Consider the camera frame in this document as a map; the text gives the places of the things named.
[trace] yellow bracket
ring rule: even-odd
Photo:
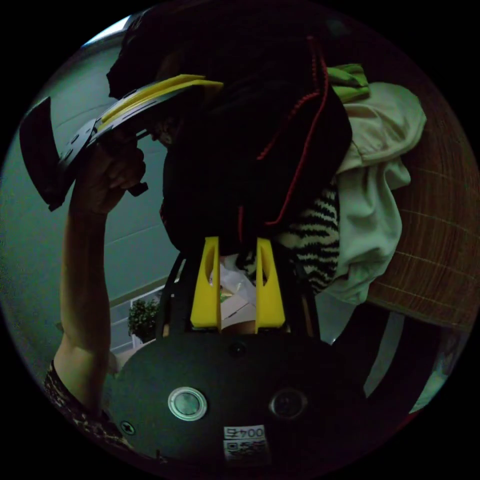
[[[111,108],[105,111],[101,117],[101,125],[98,131],[106,128],[111,122],[122,116],[126,111],[134,109],[150,100],[156,99],[162,95],[185,89],[194,85],[201,85],[205,90],[205,101],[215,96],[224,86],[218,81],[205,80],[203,75],[177,75],[164,81],[159,81],[152,85],[140,88],[131,95],[119,100]]]
[[[278,329],[284,323],[285,311],[272,244],[270,240],[258,238],[256,243],[255,333],[257,334],[260,328]]]
[[[257,334],[260,328],[280,328],[285,323],[285,311],[270,240],[257,239],[256,263],[255,333]],[[211,273],[213,273],[212,285],[210,285]],[[220,250],[217,236],[205,239],[190,321],[197,329],[216,327],[219,332],[222,331]]]
[[[211,273],[213,273],[212,285],[210,285]],[[196,329],[216,327],[218,332],[222,330],[222,315],[220,313],[220,251],[219,238],[217,236],[210,236],[205,239],[190,321]]]

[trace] white cloth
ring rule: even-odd
[[[422,136],[427,118],[418,97],[391,83],[374,82],[369,88],[368,98],[343,105],[352,142],[337,174],[396,159]]]
[[[392,191],[411,181],[400,155],[418,144],[427,118],[413,93],[390,83],[371,83],[369,98],[344,106],[352,143],[337,171],[340,248],[324,292],[359,305],[399,243],[402,219]]]
[[[410,181],[400,158],[338,175],[340,249],[335,278],[325,293],[349,304],[365,302],[370,284],[387,270],[402,233],[392,191]]]

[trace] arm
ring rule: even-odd
[[[95,413],[100,409],[110,351],[105,223],[106,216],[67,216],[60,278],[63,338],[53,359],[68,391]]]
[[[100,411],[111,341],[104,271],[107,215],[144,173],[141,151],[114,160],[98,150],[75,182],[66,219],[60,278],[63,337],[53,365],[67,390],[94,413]]]

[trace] green cloth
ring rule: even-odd
[[[328,81],[343,104],[370,96],[369,82],[359,63],[328,67]]]

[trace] wall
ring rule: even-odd
[[[95,54],[69,61],[38,95],[38,100],[51,96],[51,120],[59,151],[77,129],[115,101],[108,97],[106,73],[118,56],[120,44],[106,45]],[[144,180],[150,189],[138,198],[127,193],[109,215],[105,276],[111,300],[165,277],[177,253],[159,215],[166,151],[149,137],[138,146],[145,154]],[[55,325],[60,321],[61,249],[70,193],[61,208],[49,211],[28,176],[17,132],[0,185],[0,293],[10,307],[9,328],[14,326],[35,348],[42,366],[53,358],[61,339]]]

